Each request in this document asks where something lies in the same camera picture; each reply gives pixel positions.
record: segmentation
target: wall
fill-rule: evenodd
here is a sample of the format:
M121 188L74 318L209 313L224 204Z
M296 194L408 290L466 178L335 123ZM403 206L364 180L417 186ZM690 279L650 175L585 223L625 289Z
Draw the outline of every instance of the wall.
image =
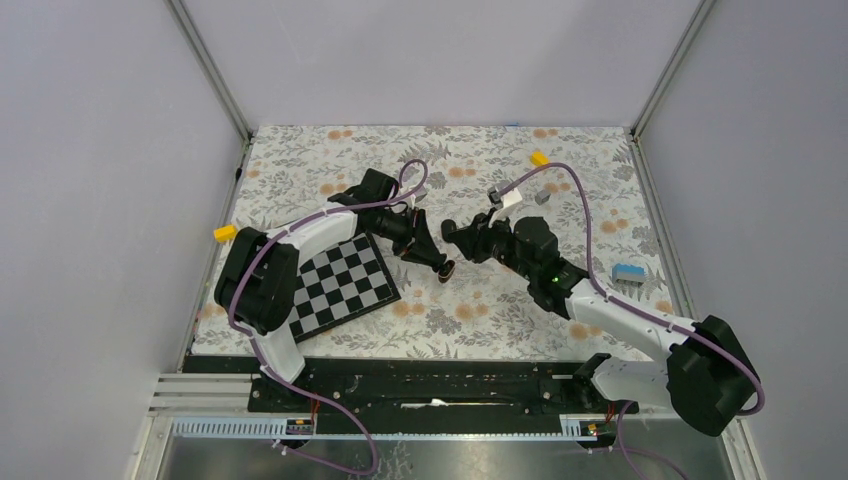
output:
M0 6L0 478L120 478L239 140L161 1Z
M188 0L248 121L631 125L698 0Z
M702 314L767 394L769 479L848 468L848 4L719 2L644 135Z

